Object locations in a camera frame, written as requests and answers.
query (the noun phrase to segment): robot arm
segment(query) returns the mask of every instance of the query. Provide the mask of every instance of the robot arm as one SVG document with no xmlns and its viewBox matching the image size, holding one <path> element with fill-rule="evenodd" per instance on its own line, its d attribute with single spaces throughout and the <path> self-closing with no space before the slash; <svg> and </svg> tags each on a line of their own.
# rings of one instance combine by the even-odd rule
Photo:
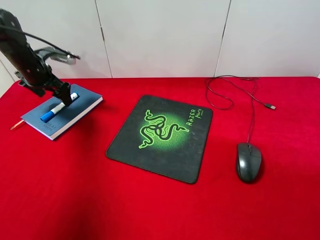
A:
<svg viewBox="0 0 320 240">
<path fill-rule="evenodd" d="M 72 103 L 70 84 L 57 78 L 45 61 L 51 58 L 72 65 L 79 57 L 54 47 L 33 50 L 22 33 L 18 19 L 3 9 L 0 9 L 0 51 L 18 70 L 15 74 L 20 78 L 21 86 L 40 97 L 45 94 L 45 90 L 51 91 L 66 106 Z"/>
</svg>

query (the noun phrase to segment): red tablecloth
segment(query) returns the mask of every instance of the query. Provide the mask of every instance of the red tablecloth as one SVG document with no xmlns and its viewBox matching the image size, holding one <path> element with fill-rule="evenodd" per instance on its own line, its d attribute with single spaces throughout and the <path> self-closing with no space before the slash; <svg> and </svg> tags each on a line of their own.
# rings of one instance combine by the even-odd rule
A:
<svg viewBox="0 0 320 240">
<path fill-rule="evenodd" d="M 251 82 L 239 82 L 250 90 Z M 255 184 L 236 174 L 247 139 L 250 97 L 223 80 L 229 111 L 213 109 L 196 184 L 105 157 L 142 95 L 209 107 L 203 78 L 73 79 L 104 101 L 57 140 L 27 124 L 40 98 L 14 84 L 0 99 L 1 240 L 320 239 L 320 79 L 264 77 L 252 143 L 263 156 Z M 226 105 L 220 98 L 215 103 Z"/>
</svg>

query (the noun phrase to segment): black mouse pad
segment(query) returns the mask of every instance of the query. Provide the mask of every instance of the black mouse pad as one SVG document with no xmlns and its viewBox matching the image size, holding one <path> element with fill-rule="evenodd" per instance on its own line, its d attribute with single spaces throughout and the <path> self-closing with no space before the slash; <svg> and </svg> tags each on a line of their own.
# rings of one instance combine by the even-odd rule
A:
<svg viewBox="0 0 320 240">
<path fill-rule="evenodd" d="M 198 179 L 212 110 L 143 96 L 106 156 L 186 183 Z"/>
</svg>

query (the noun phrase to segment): green snake logo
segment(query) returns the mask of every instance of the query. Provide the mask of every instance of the green snake logo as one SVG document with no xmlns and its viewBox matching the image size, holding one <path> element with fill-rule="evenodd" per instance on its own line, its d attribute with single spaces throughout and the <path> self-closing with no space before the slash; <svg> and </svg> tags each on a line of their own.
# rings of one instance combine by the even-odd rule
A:
<svg viewBox="0 0 320 240">
<path fill-rule="evenodd" d="M 149 125 L 143 126 L 140 129 L 140 134 L 145 138 L 145 140 L 142 141 L 139 149 L 153 145 L 156 138 L 162 141 L 170 140 L 173 130 L 176 132 L 189 132 L 188 129 L 183 126 L 179 126 L 177 123 L 166 125 L 167 118 L 164 115 L 154 116 L 149 109 L 145 112 L 144 120 L 148 122 Z"/>
</svg>

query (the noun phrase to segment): notebook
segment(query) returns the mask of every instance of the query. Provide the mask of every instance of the notebook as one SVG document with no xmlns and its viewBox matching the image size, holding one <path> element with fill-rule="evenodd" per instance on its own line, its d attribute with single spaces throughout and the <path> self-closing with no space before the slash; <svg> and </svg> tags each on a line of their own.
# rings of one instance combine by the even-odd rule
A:
<svg viewBox="0 0 320 240">
<path fill-rule="evenodd" d="M 45 123 L 41 121 L 40 117 L 61 103 L 61 100 L 56 97 L 50 98 L 21 118 L 47 138 L 54 140 L 103 100 L 100 94 L 76 84 L 71 85 L 70 92 L 77 93 L 79 97 L 74 100 L 70 106 L 60 110 L 48 122 Z"/>
</svg>

